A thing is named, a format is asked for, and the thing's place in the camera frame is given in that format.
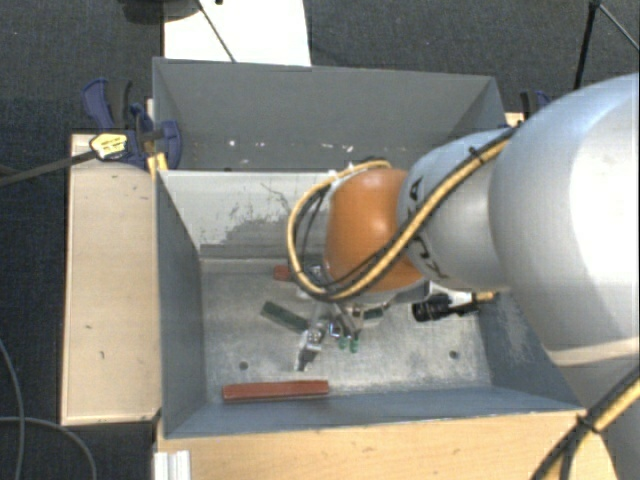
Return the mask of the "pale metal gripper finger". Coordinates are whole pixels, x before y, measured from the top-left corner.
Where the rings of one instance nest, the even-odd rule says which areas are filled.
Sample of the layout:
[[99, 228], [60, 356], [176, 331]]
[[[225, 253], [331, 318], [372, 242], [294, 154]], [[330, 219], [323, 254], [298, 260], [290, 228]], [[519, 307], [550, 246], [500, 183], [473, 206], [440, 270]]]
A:
[[304, 371], [313, 363], [316, 356], [322, 350], [324, 333], [319, 330], [306, 330], [301, 337], [300, 347], [297, 353], [297, 370]]

